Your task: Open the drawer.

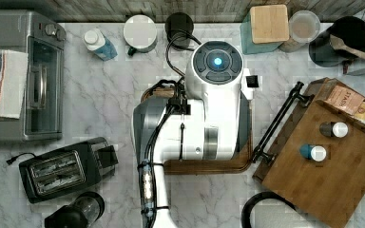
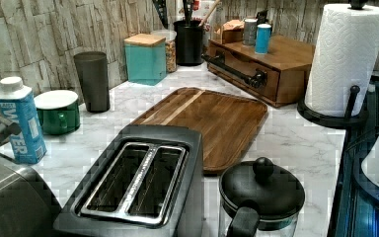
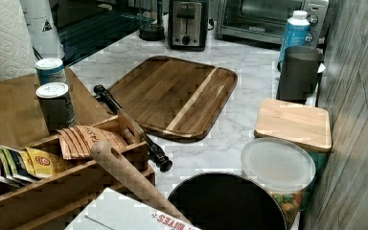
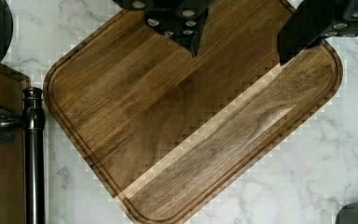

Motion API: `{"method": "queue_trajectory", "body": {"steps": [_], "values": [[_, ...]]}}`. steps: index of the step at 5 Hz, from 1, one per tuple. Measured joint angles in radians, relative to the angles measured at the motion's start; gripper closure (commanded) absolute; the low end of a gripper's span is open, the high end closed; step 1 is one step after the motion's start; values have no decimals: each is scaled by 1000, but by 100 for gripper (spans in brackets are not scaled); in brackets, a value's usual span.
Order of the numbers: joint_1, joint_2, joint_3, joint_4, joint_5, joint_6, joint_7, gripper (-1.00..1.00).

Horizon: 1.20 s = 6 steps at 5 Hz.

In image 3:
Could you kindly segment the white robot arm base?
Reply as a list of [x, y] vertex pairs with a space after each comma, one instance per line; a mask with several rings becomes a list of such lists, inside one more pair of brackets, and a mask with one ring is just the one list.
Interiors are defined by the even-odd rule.
[[42, 58], [64, 58], [49, 0], [20, 0], [32, 45]]

